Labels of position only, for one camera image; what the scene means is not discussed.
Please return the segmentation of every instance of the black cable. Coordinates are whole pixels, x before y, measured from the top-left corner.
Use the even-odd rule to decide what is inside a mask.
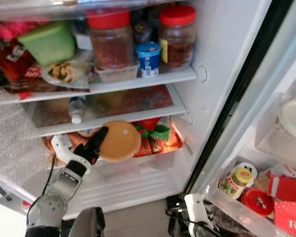
[[[190,222],[190,223],[193,223],[195,225],[198,225],[199,227],[201,228],[204,228],[206,229],[208,232],[212,233],[213,235],[217,236],[217,237],[222,237],[220,234],[218,234],[217,232],[213,231],[212,229],[208,228],[206,225],[207,223],[206,222],[195,222],[195,221],[191,221],[189,219],[185,219],[185,218],[182,218],[182,217],[178,217],[178,216],[175,216],[175,215],[172,215],[171,213],[169,213],[169,210],[166,210],[166,215],[171,217],[171,218],[174,218],[174,219],[177,219],[177,220],[180,220],[180,221],[187,221],[187,222]]]
[[[54,165],[55,165],[55,160],[56,160],[56,153],[54,153],[53,161],[52,161],[52,163],[51,163],[51,169],[50,169],[49,176],[48,176],[48,179],[47,179],[47,181],[46,181],[45,187],[44,187],[44,189],[43,189],[43,193],[42,193],[42,195],[45,193],[46,188],[47,188],[47,185],[48,185],[48,183],[49,183],[49,181],[50,181],[51,175],[53,174]]]

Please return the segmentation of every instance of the snack bag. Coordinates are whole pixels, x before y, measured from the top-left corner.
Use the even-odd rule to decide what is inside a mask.
[[[296,237],[296,202],[276,201],[274,224]]]

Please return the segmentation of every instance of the plastic lid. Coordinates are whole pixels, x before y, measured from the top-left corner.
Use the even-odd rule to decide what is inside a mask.
[[[252,180],[252,173],[246,168],[237,169],[235,176],[241,183],[244,184],[247,184]]]
[[[283,127],[296,138],[296,100],[286,102],[279,111],[278,118]]]
[[[183,26],[195,21],[196,11],[191,6],[170,6],[162,10],[160,23],[166,26]]]
[[[141,145],[141,137],[136,128],[128,122],[110,122],[109,131],[100,146],[101,157],[107,161],[119,162],[131,158]]]
[[[48,23],[47,25],[37,27],[29,33],[20,36],[18,40],[21,43],[37,40],[43,37],[54,35],[67,26],[67,23],[63,21]]]
[[[273,212],[273,199],[259,189],[249,189],[241,196],[241,202],[263,217]]]
[[[91,28],[105,30],[130,25],[128,9],[90,10],[86,13]]]
[[[71,122],[73,123],[73,124],[79,124],[79,123],[81,123],[81,115],[72,115],[71,116]]]

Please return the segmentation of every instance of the jar with red lid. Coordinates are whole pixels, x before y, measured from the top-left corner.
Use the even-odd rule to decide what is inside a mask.
[[[196,39],[195,19],[196,10],[191,6],[171,6],[161,11],[161,60],[173,71],[182,70],[192,62]]]
[[[87,17],[96,66],[110,70],[133,65],[133,35],[129,10],[90,10]]]

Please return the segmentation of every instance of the red lid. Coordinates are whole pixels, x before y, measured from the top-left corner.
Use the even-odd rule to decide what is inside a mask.
[[[91,28],[105,30],[130,25],[128,9],[90,10],[86,13]]]
[[[273,212],[273,198],[259,189],[249,189],[241,196],[241,202],[263,217]]]
[[[160,23],[166,26],[184,26],[195,21],[196,11],[191,6],[170,6],[162,10]]]

